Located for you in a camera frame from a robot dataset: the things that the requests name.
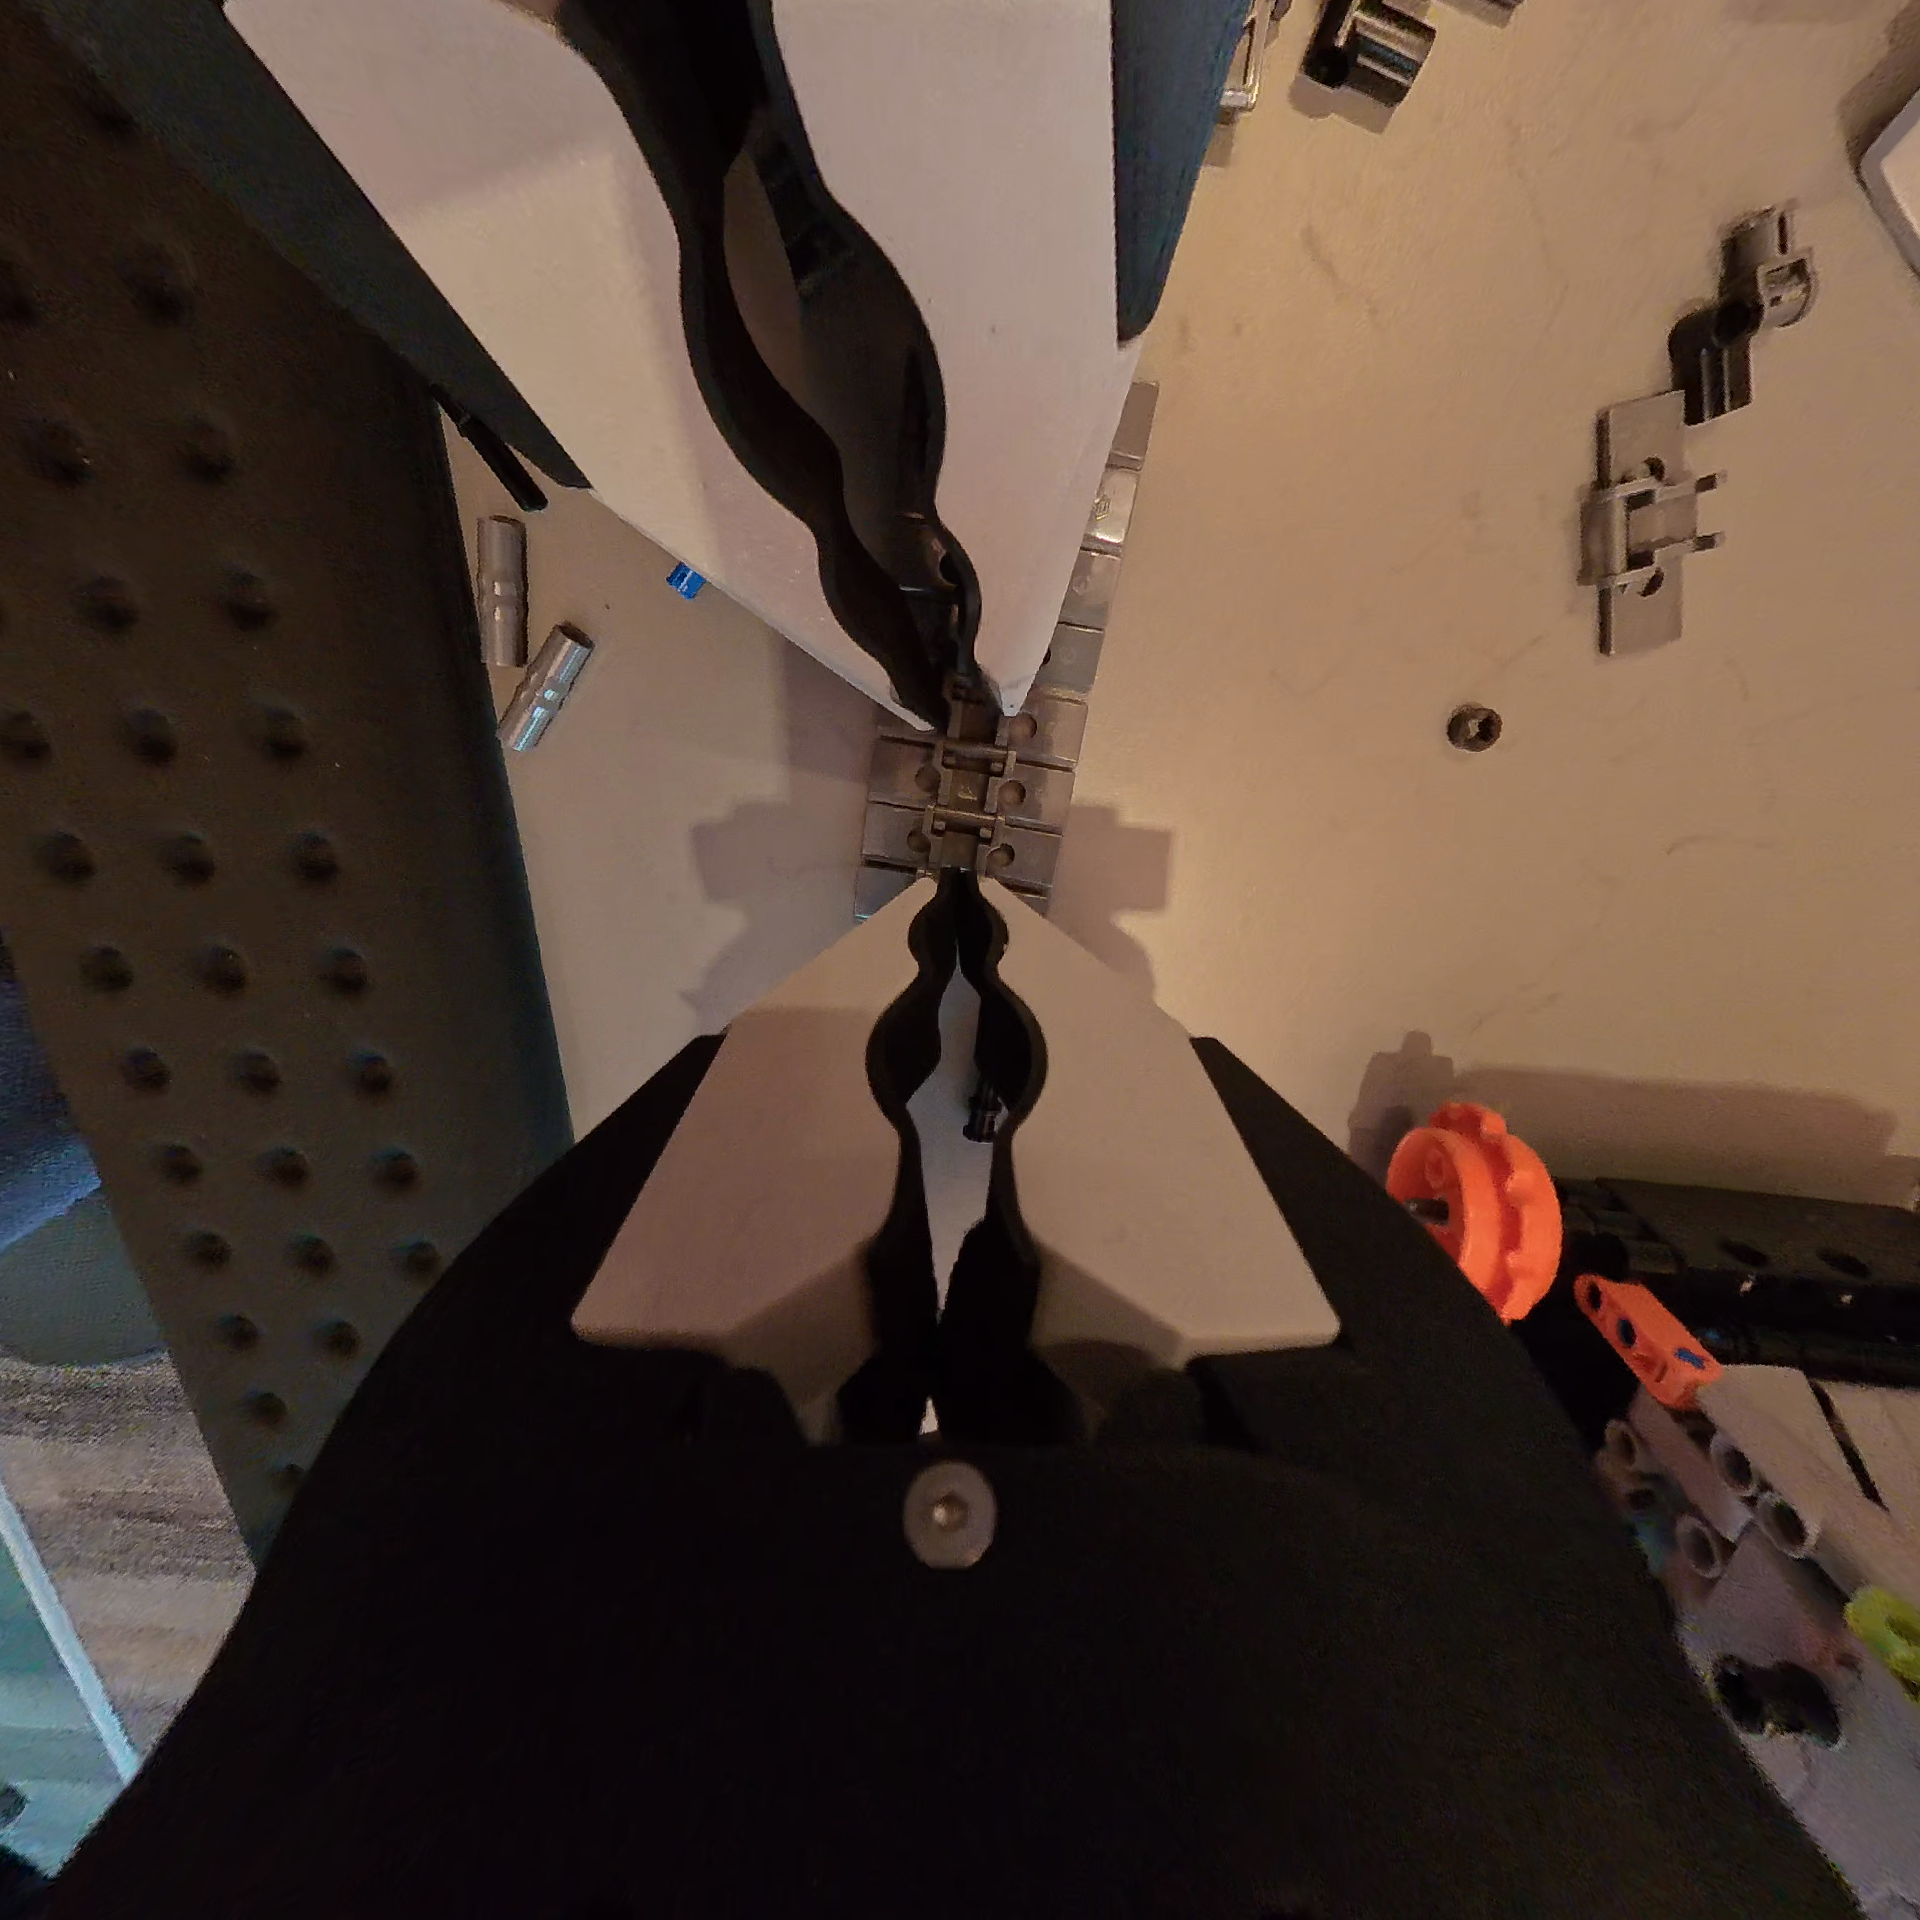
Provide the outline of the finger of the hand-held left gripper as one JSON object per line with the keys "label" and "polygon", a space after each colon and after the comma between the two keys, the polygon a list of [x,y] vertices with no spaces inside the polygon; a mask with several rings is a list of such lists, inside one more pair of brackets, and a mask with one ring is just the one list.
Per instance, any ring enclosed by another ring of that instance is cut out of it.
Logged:
{"label": "finger of the hand-held left gripper", "polygon": [[1108,2],[758,2],[834,201],[895,263],[944,386],[934,511],[1020,709],[1060,619],[1137,355],[1117,331]]}
{"label": "finger of the hand-held left gripper", "polygon": [[947,718],[834,442],[738,306],[733,153],[673,2],[228,2],[228,23],[600,507],[863,693]]}

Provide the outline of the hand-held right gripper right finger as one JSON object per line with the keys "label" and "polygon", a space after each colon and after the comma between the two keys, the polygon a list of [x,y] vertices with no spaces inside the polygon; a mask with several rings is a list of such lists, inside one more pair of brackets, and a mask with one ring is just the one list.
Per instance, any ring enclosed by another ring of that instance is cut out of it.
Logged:
{"label": "hand-held right gripper right finger", "polygon": [[1004,886],[999,982],[1046,1070],[1011,1175],[1037,1249],[1032,1347],[1059,1369],[1186,1369],[1324,1347],[1340,1316],[1191,1035]]}

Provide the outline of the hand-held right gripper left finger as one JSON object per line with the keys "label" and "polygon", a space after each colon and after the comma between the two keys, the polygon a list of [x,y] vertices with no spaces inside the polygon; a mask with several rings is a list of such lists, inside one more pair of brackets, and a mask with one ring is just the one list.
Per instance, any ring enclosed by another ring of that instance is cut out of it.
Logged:
{"label": "hand-held right gripper left finger", "polygon": [[932,1335],[917,1140],[868,1049],[937,986],[910,947],[937,898],[910,886],[733,1017],[571,1312],[585,1343],[858,1369]]}

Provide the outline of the black grey toy robot vehicle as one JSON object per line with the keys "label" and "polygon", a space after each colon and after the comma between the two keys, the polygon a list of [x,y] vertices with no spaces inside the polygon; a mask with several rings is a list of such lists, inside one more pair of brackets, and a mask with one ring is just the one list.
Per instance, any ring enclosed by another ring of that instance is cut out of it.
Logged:
{"label": "black grey toy robot vehicle", "polygon": [[1916,1915],[1916,1204],[1558,1181],[1521,1337],[1717,1718],[1864,1915]]}

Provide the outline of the orange toy gear wheel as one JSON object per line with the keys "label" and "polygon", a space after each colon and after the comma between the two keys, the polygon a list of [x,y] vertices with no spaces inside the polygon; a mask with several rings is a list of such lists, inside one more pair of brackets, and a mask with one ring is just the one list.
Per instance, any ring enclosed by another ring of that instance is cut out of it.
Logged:
{"label": "orange toy gear wheel", "polygon": [[1507,1325],[1553,1285],[1565,1211],[1543,1157],[1476,1101],[1447,1101],[1385,1169],[1385,1193],[1447,1249]]}

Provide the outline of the grey cylinder toy sleeve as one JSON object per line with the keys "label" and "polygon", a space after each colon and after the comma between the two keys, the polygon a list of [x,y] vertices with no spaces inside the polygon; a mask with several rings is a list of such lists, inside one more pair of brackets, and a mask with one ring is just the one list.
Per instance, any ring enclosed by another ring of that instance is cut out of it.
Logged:
{"label": "grey cylinder toy sleeve", "polygon": [[561,619],[548,630],[495,720],[505,753],[526,753],[542,741],[590,660],[596,639],[577,622]]}
{"label": "grey cylinder toy sleeve", "polygon": [[528,540],[524,519],[476,519],[475,601],[486,667],[524,670],[528,664]]}

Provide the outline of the black dimpled mat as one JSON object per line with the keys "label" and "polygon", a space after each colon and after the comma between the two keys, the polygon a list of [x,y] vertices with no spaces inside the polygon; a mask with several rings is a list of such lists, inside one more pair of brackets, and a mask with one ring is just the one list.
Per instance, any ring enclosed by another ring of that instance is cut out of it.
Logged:
{"label": "black dimpled mat", "polygon": [[571,1146],[440,408],[5,2],[5,939],[246,1546]]}

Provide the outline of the dark grey small toy pieces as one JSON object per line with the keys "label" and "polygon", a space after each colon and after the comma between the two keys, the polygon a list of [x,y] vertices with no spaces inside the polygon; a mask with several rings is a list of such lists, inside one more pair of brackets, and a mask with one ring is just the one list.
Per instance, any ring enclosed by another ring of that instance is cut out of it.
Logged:
{"label": "dark grey small toy pieces", "polygon": [[1601,410],[1577,570],[1597,597],[1601,655],[1647,655],[1683,638],[1687,564],[1723,541],[1703,523],[1723,474],[1693,467],[1687,438],[1752,404],[1758,343],[1803,323],[1817,293],[1795,209],[1743,214],[1722,236],[1713,293],[1668,327],[1668,386]]}

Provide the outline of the wooden book stand white base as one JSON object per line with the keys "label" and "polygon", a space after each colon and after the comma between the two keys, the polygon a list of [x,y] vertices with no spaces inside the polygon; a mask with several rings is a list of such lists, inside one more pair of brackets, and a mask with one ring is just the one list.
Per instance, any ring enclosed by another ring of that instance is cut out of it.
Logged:
{"label": "wooden book stand white base", "polygon": [[1857,160],[1857,180],[1879,223],[1889,229],[1897,256],[1916,275],[1920,271],[1920,236],[1916,236],[1916,119],[1920,98],[1913,94]]}

